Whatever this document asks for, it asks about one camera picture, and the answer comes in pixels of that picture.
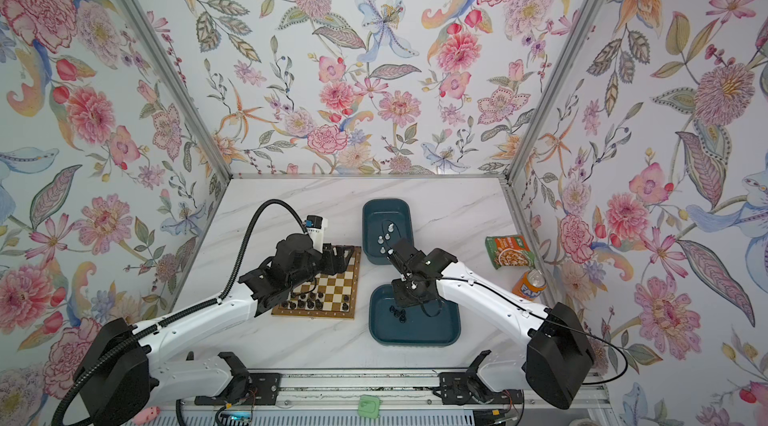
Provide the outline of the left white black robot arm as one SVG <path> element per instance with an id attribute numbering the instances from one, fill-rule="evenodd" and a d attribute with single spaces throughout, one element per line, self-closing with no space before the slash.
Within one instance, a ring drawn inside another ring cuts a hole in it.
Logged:
<path id="1" fill-rule="evenodd" d="M 279 241 L 273 255 L 247 273 L 241 267 L 258 220 L 270 206 L 285 209 L 300 230 Z M 60 400 L 52 424 L 62 425 L 75 399 L 88 415 L 84 425 L 121 425 L 142 410 L 190 397 L 223 404 L 246 399 L 253 389 L 249 369 L 232 352 L 207 359 L 177 360 L 197 343 L 254 320 L 286 302 L 298 286 L 319 275 L 348 269 L 355 249 L 325 242 L 326 222 L 300 218 L 286 202 L 270 199 L 252 216 L 223 291 L 181 311 L 128 324 L 113 320 L 97 334 L 73 384 Z"/>

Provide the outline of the wooden chess board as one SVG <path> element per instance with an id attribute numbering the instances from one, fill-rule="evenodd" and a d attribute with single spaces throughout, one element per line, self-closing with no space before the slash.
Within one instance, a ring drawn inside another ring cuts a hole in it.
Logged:
<path id="1" fill-rule="evenodd" d="M 349 319 L 355 317 L 362 249 L 352 248 L 347 269 L 336 275 L 318 275 L 295 287 L 275 307 L 273 316 Z"/>

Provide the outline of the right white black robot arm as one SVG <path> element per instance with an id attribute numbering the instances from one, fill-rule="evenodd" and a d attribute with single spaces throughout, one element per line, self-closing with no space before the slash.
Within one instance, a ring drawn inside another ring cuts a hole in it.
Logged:
<path id="1" fill-rule="evenodd" d="M 563 303 L 547 307 L 505 291 L 440 248 L 426 254 L 407 240 L 382 239 L 378 249 L 399 274 L 391 283 L 398 309 L 417 308 L 432 318 L 449 303 L 463 306 L 516 345 L 512 356 L 491 362 L 489 352 L 480 353 L 467 373 L 473 387 L 528 388 L 566 410 L 582 387 L 610 384 L 629 370 L 623 349 L 586 332 Z"/>

